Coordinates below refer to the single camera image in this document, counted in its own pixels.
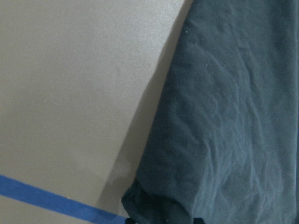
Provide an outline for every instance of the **cloth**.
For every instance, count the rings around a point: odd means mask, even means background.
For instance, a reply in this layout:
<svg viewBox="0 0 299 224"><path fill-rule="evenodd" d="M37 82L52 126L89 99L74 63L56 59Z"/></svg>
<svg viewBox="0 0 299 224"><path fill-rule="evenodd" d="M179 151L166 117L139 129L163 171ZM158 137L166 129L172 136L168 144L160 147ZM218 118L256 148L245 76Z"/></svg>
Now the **cloth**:
<svg viewBox="0 0 299 224"><path fill-rule="evenodd" d="M195 0L136 178L138 224L294 224L297 0Z"/></svg>

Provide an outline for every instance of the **fabric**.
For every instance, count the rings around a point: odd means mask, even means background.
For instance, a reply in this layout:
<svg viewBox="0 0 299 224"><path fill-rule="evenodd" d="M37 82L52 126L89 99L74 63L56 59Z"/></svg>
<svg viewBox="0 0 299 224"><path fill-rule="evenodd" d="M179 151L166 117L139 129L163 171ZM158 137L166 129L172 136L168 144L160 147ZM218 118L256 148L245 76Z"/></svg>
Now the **fabric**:
<svg viewBox="0 0 299 224"><path fill-rule="evenodd" d="M193 2L122 198L138 224L299 223L297 16L296 0Z"/></svg>

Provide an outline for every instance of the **dark gray fabric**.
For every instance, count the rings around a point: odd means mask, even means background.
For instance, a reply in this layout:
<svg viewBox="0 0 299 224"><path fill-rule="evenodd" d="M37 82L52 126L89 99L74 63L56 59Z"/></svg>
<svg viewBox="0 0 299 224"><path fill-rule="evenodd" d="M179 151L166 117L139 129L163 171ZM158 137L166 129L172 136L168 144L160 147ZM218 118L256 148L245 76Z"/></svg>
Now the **dark gray fabric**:
<svg viewBox="0 0 299 224"><path fill-rule="evenodd" d="M193 2L122 198L138 224L295 223L297 5Z"/></svg>

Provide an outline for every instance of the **dark blue cloth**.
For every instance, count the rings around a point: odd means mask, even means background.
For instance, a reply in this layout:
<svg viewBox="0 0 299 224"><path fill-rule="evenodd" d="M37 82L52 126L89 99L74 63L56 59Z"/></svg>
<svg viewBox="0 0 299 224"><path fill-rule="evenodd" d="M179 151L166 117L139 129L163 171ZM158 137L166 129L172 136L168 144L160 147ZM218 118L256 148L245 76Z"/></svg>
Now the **dark blue cloth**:
<svg viewBox="0 0 299 224"><path fill-rule="evenodd" d="M296 0L193 2L122 198L138 224L295 223L297 25Z"/></svg>

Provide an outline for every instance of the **blue line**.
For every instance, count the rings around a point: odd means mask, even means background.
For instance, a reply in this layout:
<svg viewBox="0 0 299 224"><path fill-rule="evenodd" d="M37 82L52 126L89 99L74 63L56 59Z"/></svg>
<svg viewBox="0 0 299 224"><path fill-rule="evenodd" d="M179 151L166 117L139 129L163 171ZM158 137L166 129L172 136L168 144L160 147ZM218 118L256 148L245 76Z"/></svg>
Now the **blue line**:
<svg viewBox="0 0 299 224"><path fill-rule="evenodd" d="M0 175L0 195L96 224L124 224L124 217Z"/></svg>

